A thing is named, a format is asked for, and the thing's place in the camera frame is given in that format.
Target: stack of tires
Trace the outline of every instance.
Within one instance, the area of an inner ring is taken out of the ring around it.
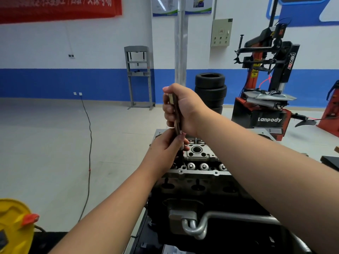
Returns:
[[[224,75],[219,73],[198,74],[195,76],[194,91],[207,107],[219,114],[222,113],[222,105],[227,93]]]

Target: electrical cabinet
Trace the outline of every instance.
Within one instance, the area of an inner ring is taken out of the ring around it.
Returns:
[[[211,47],[229,46],[233,19],[214,20],[212,25]]]

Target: blue and white wall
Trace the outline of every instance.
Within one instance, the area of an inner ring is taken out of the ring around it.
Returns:
[[[268,3],[218,0],[216,19],[233,18],[227,48],[210,48],[213,15],[189,16],[188,87],[194,88],[198,73],[223,73],[225,103],[234,103],[246,80],[234,50],[240,34],[247,41],[267,27]],[[76,98],[76,91],[85,99],[129,101],[123,47],[146,45],[153,51],[155,99],[161,103],[162,87],[174,81],[174,25],[174,16],[151,17],[150,0],[123,0],[123,16],[115,19],[0,25],[0,97]],[[301,45],[285,89],[298,98],[291,105],[327,105],[327,92],[339,79],[338,36],[336,25],[287,28],[284,39]],[[68,58],[70,47],[76,59]],[[258,82],[266,78],[261,72]],[[143,79],[133,82],[136,101],[148,99]]]

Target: gray metal frame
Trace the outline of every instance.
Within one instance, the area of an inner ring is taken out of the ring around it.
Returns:
[[[152,110],[155,106],[155,102],[152,100],[152,85],[151,85],[151,72],[150,72],[150,50],[147,46],[126,46],[125,48],[125,59],[126,59],[126,68],[127,68],[127,78],[129,85],[129,97],[130,97],[130,108],[149,108]],[[146,54],[146,60],[143,61],[131,61],[130,53],[131,52],[144,52]],[[130,70],[131,63],[146,63],[147,64],[147,72],[133,72]],[[132,76],[147,76],[148,79],[148,94],[149,94],[149,105],[137,105],[133,100],[133,92],[132,92],[132,84],[131,77]]]

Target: yellow warning sticker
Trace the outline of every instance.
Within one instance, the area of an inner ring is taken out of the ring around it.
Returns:
[[[253,67],[260,67],[260,63],[253,64]],[[259,75],[259,70],[252,69],[251,78],[256,78]]]

